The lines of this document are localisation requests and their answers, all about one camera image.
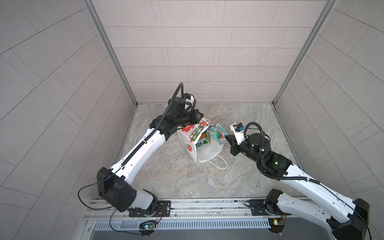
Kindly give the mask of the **white floral paper bag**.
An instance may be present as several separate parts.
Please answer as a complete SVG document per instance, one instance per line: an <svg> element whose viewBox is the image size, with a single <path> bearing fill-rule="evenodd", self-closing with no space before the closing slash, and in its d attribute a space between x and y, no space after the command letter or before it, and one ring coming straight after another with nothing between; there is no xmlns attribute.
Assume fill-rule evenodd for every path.
<svg viewBox="0 0 384 240"><path fill-rule="evenodd" d="M181 128L177 134L195 163L210 163L220 170L228 167L220 156L228 133L219 124L203 118L198 124Z"/></svg>

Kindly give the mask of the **green Fox's candy packet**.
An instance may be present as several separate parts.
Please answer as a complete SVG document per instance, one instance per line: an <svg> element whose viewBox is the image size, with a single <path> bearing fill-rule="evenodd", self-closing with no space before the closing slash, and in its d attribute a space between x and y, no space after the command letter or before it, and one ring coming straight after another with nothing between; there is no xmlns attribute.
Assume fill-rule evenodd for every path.
<svg viewBox="0 0 384 240"><path fill-rule="evenodd" d="M204 132L204 133L202 133L198 142L196 143L196 147L198 148L198 147L201 147L203 145L210 144L210 143L211 143L210 134L207 132Z"/></svg>

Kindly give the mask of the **teal Fox's candy packet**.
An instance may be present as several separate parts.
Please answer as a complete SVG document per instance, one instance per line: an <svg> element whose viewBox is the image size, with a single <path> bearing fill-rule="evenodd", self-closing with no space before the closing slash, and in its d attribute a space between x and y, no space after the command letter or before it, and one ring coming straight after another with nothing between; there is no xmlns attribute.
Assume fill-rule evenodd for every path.
<svg viewBox="0 0 384 240"><path fill-rule="evenodd" d="M208 128L209 134L219 143L226 144L228 141L226 136L228 136L228 132L219 124L210 125Z"/></svg>

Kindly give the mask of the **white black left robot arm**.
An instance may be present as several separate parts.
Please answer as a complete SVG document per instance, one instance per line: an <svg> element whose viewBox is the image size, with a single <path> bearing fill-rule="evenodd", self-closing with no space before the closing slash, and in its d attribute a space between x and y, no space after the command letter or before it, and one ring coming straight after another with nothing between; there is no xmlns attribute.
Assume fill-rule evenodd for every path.
<svg viewBox="0 0 384 240"><path fill-rule="evenodd" d="M149 216L157 208L157 197L146 190L131 186L135 176L169 137L180 128L199 124L204 114L195 109L186 114L158 116L130 152L109 169L103 167L97 173L98 194L119 212L134 209Z"/></svg>

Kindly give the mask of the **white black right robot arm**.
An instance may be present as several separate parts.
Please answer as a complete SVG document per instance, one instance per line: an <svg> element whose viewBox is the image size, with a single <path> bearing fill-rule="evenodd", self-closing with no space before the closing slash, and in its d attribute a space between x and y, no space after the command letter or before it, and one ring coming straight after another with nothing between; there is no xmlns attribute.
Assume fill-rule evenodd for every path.
<svg viewBox="0 0 384 240"><path fill-rule="evenodd" d="M281 211L295 215L326 229L337 240L363 240L371 236L370 205L363 199L352 200L312 178L291 160L273 152L269 138L262 134L244 137L235 133L226 136L226 140L233 156L245 155L265 177L281 181L311 199L303 201L273 189L265 198L269 214Z"/></svg>

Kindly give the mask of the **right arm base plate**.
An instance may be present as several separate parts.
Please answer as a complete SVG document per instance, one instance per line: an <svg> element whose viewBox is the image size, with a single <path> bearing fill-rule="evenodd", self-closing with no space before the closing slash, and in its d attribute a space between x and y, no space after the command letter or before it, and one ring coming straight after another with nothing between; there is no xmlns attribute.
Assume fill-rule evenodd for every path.
<svg viewBox="0 0 384 240"><path fill-rule="evenodd" d="M267 202L266 200L248 200L244 205L251 209L253 216L283 216L284 213L277 207L276 203Z"/></svg>

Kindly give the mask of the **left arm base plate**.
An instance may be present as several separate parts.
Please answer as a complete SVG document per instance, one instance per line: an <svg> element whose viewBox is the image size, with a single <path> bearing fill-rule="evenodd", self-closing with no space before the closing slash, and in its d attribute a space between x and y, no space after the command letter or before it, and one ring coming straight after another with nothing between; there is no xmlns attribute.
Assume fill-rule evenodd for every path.
<svg viewBox="0 0 384 240"><path fill-rule="evenodd" d="M155 201L147 209L129 208L129 217L169 217L171 210L171 201Z"/></svg>

